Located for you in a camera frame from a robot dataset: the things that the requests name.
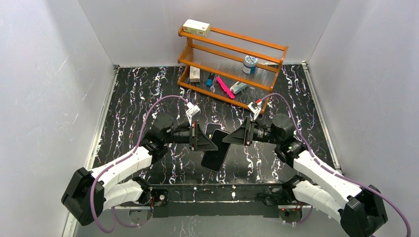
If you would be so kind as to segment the black phone case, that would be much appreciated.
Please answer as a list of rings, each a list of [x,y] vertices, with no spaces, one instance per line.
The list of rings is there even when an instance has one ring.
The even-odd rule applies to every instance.
[[[211,172],[219,172],[225,162],[227,153],[230,149],[230,143],[223,142],[223,139],[230,133],[221,129],[215,129],[210,140],[214,142],[218,150],[204,152],[201,160],[201,167]]]

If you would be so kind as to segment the lilac phone case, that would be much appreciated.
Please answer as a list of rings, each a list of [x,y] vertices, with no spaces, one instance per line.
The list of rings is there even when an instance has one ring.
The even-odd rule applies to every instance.
[[[205,134],[209,137],[209,138],[211,138],[212,137],[212,134],[213,134],[213,132],[216,130],[216,129],[221,129],[221,124],[220,123],[207,123],[206,124],[206,128],[205,128]]]

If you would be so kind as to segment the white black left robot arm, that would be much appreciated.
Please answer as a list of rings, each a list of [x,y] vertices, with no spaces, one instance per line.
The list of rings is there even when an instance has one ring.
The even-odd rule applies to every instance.
[[[61,198],[61,203],[82,225],[98,220],[107,209],[127,202],[152,206],[156,196],[143,178],[128,179],[162,159],[169,144],[186,144],[190,150],[217,151],[218,146],[202,131],[197,121],[174,126],[170,115],[158,117],[139,146],[103,166],[76,170]]]

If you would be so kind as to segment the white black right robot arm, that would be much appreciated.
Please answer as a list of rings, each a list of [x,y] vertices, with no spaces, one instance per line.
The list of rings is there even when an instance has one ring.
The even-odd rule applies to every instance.
[[[388,216],[379,190],[346,181],[317,156],[295,134],[294,122],[285,114],[273,117],[270,126],[246,117],[242,125],[223,138],[223,142],[249,146],[253,141],[274,144],[279,160],[302,173],[284,182],[277,191],[260,197],[280,202],[299,201],[317,208],[340,223],[350,237],[370,237]]]

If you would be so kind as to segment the pink highlighter pen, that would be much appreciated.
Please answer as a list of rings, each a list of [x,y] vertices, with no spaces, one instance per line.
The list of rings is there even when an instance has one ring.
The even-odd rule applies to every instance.
[[[227,85],[223,82],[223,80],[217,76],[216,82],[220,85],[223,91],[227,94],[230,99],[235,99],[235,95],[231,92],[231,90],[227,87]]]

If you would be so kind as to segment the blue marker pen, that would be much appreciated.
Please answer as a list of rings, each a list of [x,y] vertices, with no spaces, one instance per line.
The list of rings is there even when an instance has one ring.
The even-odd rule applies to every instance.
[[[211,87],[212,86],[214,77],[215,77],[215,74],[214,73],[210,73],[209,74],[209,76],[207,78],[207,81],[206,81],[206,86],[208,86],[208,87]]]

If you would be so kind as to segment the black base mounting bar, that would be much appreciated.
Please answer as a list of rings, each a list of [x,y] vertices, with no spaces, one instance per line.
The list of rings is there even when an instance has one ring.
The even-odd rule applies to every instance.
[[[262,216],[298,222],[309,205],[287,199],[280,184],[183,184],[154,185],[139,204],[123,207],[146,210],[154,205],[154,217]]]

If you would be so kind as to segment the small white grey box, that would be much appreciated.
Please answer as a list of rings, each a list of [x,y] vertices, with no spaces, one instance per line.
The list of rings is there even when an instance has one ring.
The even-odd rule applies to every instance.
[[[200,81],[201,81],[200,68],[190,66],[189,82],[190,83],[199,83]]]

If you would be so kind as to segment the orange wooden shelf rack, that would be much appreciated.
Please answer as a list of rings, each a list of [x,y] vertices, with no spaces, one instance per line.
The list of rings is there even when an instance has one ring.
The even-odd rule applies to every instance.
[[[242,108],[257,100],[258,95],[265,96],[273,91],[288,51],[288,46],[216,27],[212,27],[206,37],[184,32],[182,27],[178,35],[186,38],[186,45],[178,57],[178,62],[185,65],[185,70],[177,84]],[[258,58],[254,74],[242,71],[246,55]],[[190,66],[200,68],[199,83],[189,82]],[[240,81],[254,91],[246,89],[238,93],[235,99],[230,99],[217,82],[211,87],[206,86],[205,81],[210,73],[221,77],[228,88]]]

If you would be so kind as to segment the blue white round jar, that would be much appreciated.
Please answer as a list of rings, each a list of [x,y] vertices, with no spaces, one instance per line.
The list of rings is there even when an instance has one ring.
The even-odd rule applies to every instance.
[[[246,55],[244,57],[242,71],[245,74],[254,74],[255,70],[257,68],[257,64],[258,64],[258,58],[257,57],[254,57],[254,56],[251,56],[251,55]]]

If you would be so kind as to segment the white cardboard box red label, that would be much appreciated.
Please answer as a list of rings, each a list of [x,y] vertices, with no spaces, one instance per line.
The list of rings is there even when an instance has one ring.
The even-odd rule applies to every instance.
[[[187,19],[182,25],[182,28],[184,32],[206,37],[211,30],[211,25],[209,23]]]

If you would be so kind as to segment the aluminium rail frame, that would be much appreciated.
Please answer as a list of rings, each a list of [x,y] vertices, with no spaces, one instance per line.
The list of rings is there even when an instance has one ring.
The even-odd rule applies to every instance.
[[[143,120],[150,126],[154,119],[167,113],[175,123],[185,119],[184,99],[197,103],[201,112],[196,116],[201,127],[220,123],[233,131],[250,113],[238,106],[180,87],[177,80],[184,67],[119,67],[105,104],[98,133],[94,138],[94,156],[89,166],[98,167],[132,149],[137,142]],[[332,165],[331,150],[323,132],[308,80],[300,64],[282,67],[274,86],[284,97],[269,100],[262,122],[271,123],[275,114],[285,113],[292,106],[293,115],[304,137],[315,153]],[[274,154],[273,145],[253,143],[249,147],[232,145],[218,173],[201,167],[203,153],[192,152],[183,145],[171,145],[168,154],[150,168],[136,173],[153,185],[183,184],[280,184],[295,175]],[[187,217],[200,220],[228,220],[245,216],[177,216],[155,218],[155,221],[181,221]]]

